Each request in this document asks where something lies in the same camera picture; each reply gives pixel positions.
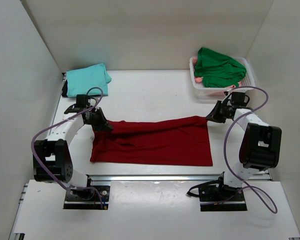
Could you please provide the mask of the red t shirt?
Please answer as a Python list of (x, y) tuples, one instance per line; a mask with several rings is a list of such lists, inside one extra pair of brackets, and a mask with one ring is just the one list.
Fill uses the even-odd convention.
[(92, 163), (213, 166), (205, 117), (110, 124), (112, 131), (94, 132)]

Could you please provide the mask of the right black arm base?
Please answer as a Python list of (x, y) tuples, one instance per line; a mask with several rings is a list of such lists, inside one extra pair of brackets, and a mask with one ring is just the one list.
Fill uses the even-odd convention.
[(244, 212), (247, 211), (244, 193), (240, 188), (223, 183), (223, 178), (192, 186), (188, 197), (199, 198), (201, 212)]

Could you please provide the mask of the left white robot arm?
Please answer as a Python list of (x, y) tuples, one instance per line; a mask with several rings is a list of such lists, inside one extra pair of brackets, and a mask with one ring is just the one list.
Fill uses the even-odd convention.
[(88, 175), (74, 170), (69, 146), (85, 125), (90, 125), (95, 132), (111, 132), (113, 127), (108, 122), (100, 107), (100, 100), (79, 94), (75, 104), (69, 106), (63, 114), (63, 120), (50, 127), (50, 134), (38, 140), (44, 130), (37, 133), (31, 141), (33, 154), (33, 176), (37, 182), (58, 183), (64, 189), (77, 189), (83, 199), (94, 195), (95, 187), (88, 182)]

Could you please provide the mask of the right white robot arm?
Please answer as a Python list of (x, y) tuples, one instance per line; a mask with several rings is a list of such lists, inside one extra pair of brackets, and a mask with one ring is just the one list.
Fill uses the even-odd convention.
[(250, 98), (244, 92), (232, 92), (218, 100), (206, 120), (224, 124), (232, 120), (231, 127), (239, 125), (244, 130), (238, 153), (238, 162), (230, 166), (219, 177), (214, 195), (226, 200), (232, 192), (240, 189), (253, 175), (275, 168), (279, 163), (282, 130), (261, 120), (255, 111), (247, 107)]

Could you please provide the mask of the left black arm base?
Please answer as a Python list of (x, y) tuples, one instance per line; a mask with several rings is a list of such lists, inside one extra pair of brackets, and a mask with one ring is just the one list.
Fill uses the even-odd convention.
[(67, 190), (63, 209), (65, 210), (108, 210), (111, 193), (110, 181), (88, 182), (88, 186), (96, 189), (99, 195), (93, 189), (71, 189)]

